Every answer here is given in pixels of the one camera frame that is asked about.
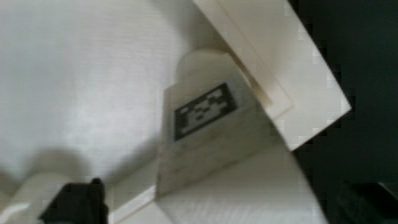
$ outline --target white surface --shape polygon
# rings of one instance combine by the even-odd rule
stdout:
[[[199,50],[183,58],[179,66],[190,74],[165,91],[156,195],[187,187],[266,148],[268,145],[258,139],[266,139],[268,144],[281,141],[231,56],[219,51]],[[236,109],[174,141],[174,111],[222,84],[227,85]]]
[[[155,155],[178,61],[219,34],[187,0],[4,0],[0,40],[0,190],[43,170],[114,182]]]
[[[291,6],[286,0],[194,2],[270,97],[265,110],[295,150],[350,105]],[[281,110],[288,102],[291,108]]]
[[[46,210],[60,188],[71,181],[71,178],[55,173],[41,173],[27,179],[0,212],[0,224],[37,223],[37,217]]]
[[[151,161],[107,191],[108,221],[119,223],[155,200],[158,166]]]
[[[282,144],[160,198],[158,206],[174,224],[327,223]]]
[[[119,223],[174,224],[155,202],[142,208],[142,210],[131,216],[126,217],[126,219]]]

